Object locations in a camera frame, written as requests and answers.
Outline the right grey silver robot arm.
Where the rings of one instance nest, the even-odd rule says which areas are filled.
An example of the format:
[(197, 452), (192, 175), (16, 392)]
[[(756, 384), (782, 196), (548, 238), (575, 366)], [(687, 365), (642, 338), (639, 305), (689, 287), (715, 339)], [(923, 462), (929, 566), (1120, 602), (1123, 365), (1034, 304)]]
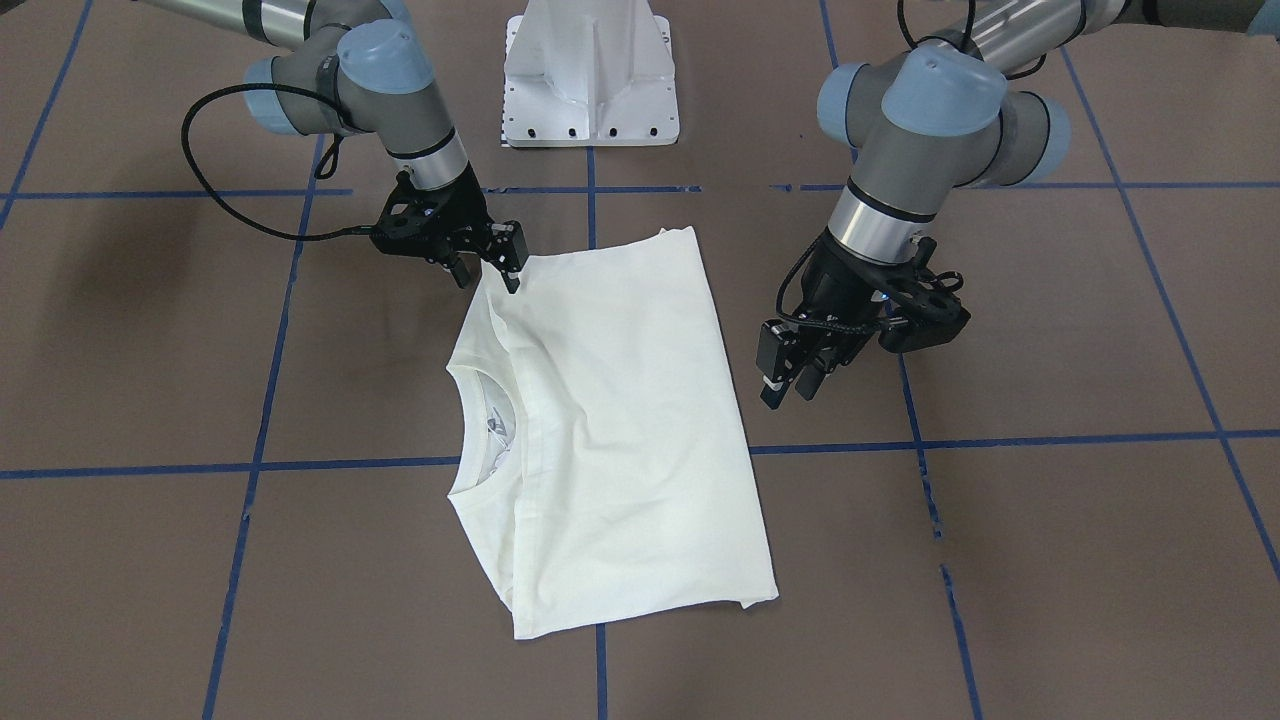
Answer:
[(344, 228), (384, 254), (443, 266), (465, 288), (470, 252), (490, 264), (509, 292), (529, 251), (517, 222), (486, 208), (436, 72), (401, 1), (163, 1), (160, 8), (280, 49), (244, 81), (200, 99), (186, 114), (180, 146), (189, 167), (196, 115), (243, 95), (251, 117), (276, 135), (330, 135), (314, 169), (333, 177), (344, 138), (374, 135), (396, 165), (396, 184), (371, 225)]

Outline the left grey silver robot arm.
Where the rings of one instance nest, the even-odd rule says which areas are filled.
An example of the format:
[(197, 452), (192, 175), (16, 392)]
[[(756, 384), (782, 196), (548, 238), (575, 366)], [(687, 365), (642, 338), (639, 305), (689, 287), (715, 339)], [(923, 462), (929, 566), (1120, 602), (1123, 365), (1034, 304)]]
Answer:
[(1116, 23), (1277, 36), (1275, 1), (970, 3), (964, 22), (908, 36), (881, 63), (836, 67), (817, 100), (822, 131), (856, 151), (824, 229), (788, 270), (803, 296), (774, 300), (756, 365), (762, 402), (813, 398), (872, 341), (891, 354), (945, 345), (969, 323), (956, 272), (929, 266), (927, 234), (948, 193), (1044, 178), (1071, 124), (1055, 101), (1012, 91), (1055, 49)]

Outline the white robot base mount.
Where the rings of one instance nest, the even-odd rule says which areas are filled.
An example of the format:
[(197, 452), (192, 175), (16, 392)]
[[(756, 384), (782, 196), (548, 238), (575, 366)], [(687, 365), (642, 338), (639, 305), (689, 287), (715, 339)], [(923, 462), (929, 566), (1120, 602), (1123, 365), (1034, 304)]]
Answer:
[(671, 26), (648, 1), (530, 1), (506, 22), (511, 149), (650, 147), (681, 132)]

